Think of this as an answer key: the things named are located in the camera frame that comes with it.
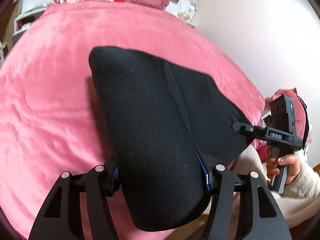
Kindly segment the cream sweater right forearm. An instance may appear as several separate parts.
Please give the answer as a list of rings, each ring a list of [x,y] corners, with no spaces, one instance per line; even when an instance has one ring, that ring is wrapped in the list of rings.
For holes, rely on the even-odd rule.
[[[319,175],[307,163],[300,160],[300,164],[300,174],[291,184],[285,184],[283,194],[272,192],[289,228],[298,226],[319,212]],[[245,175],[255,171],[264,183],[271,181],[267,178],[266,162],[261,162],[253,146],[248,146],[229,168]]]

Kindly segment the person's right hand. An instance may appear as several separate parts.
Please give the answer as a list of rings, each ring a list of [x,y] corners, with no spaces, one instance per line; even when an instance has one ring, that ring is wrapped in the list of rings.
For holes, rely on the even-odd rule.
[[[280,174],[279,168],[281,166],[286,166],[286,185],[291,184],[295,180],[295,178],[300,174],[301,171],[300,158],[298,154],[291,153],[278,159],[275,159],[274,157],[272,157],[271,153],[271,149],[268,149],[266,158],[267,178],[270,180],[274,179],[275,176],[278,176]]]

